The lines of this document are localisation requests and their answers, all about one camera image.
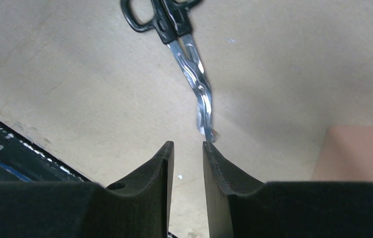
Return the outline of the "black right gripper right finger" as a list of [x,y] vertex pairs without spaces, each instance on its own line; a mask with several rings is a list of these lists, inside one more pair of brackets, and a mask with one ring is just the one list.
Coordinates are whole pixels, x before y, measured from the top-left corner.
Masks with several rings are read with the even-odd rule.
[[261,182],[203,143],[212,238],[373,238],[373,182]]

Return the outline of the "black handled scissors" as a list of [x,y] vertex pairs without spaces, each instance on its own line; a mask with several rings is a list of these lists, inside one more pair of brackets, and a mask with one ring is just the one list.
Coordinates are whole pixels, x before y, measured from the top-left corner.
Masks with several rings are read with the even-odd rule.
[[154,29],[163,44],[167,45],[197,98],[197,129],[206,141],[214,143],[212,128],[212,92],[192,37],[193,27],[188,11],[198,5],[198,0],[152,0],[154,16],[146,23],[139,23],[130,1],[122,0],[121,9],[129,26],[138,33]]

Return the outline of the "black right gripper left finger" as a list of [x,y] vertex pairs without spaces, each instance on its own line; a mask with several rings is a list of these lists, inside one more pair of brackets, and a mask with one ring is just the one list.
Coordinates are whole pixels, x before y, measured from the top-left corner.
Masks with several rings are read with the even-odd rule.
[[93,182],[0,182],[0,238],[166,238],[174,168],[167,141],[143,165]]

